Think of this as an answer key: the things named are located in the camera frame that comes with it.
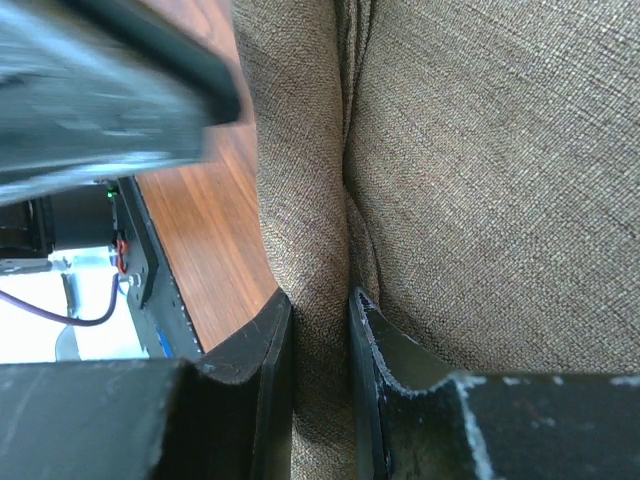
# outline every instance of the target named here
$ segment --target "woven textile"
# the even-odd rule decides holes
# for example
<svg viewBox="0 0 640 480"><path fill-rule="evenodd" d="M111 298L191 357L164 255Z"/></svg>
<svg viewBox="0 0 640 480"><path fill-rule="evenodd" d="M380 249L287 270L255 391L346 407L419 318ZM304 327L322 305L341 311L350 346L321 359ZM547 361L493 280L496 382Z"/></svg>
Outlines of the woven textile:
<svg viewBox="0 0 640 480"><path fill-rule="evenodd" d="M354 476L360 283L475 370L640 370L640 3L235 0L294 478Z"/></svg>

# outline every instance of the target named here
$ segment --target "wooden floor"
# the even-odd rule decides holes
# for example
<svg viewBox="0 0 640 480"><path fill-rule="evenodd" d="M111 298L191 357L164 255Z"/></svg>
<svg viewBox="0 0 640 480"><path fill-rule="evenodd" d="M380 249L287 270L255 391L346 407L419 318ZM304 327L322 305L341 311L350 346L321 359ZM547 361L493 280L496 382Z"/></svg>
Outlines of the wooden floor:
<svg viewBox="0 0 640 480"><path fill-rule="evenodd" d="M146 1L227 58L241 78L229 0ZM251 320L276 289L258 224L255 129L212 129L209 139L208 163L138 177L206 350Z"/></svg>

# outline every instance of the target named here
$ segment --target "black cable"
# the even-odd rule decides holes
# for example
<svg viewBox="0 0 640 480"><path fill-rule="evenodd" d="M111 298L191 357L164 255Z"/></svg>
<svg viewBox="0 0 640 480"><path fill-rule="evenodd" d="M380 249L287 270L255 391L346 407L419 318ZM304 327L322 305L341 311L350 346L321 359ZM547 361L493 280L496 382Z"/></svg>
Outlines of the black cable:
<svg viewBox="0 0 640 480"><path fill-rule="evenodd" d="M14 305L26 312L32 313L39 317L51 320L53 322L64 323L65 325L73 325L74 327L95 327L101 325L111 318L114 310L116 309L116 300L118 300L118 275L113 276L111 282L111 297L109 299L109 307L103 316L96 318L95 320L80 320L79 318L66 317L64 315L58 315L57 313L43 310L42 308L31 305L30 303L20 300L19 298L9 295L7 292L0 290L0 300L4 300L11 305Z"/></svg>

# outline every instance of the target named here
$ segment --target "brown wood surface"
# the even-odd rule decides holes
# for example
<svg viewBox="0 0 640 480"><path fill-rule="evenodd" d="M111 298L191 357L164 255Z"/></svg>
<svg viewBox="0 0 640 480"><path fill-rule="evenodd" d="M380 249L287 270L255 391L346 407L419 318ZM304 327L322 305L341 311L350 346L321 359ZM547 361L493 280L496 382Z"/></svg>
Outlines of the brown wood surface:
<svg viewBox="0 0 640 480"><path fill-rule="evenodd" d="M241 80L228 0L146 0L226 58ZM203 165L138 177L203 347L222 342L276 289L258 224L251 124L211 129Z"/></svg>

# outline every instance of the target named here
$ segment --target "brown fabric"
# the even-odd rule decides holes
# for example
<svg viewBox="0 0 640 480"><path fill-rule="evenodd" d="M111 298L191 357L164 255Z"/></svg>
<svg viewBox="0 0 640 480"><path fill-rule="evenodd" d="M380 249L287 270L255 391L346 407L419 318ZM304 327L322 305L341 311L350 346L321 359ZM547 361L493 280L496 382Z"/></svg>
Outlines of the brown fabric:
<svg viewBox="0 0 640 480"><path fill-rule="evenodd" d="M640 370L640 7L235 0L295 478L349 478L350 275L477 370Z"/></svg>

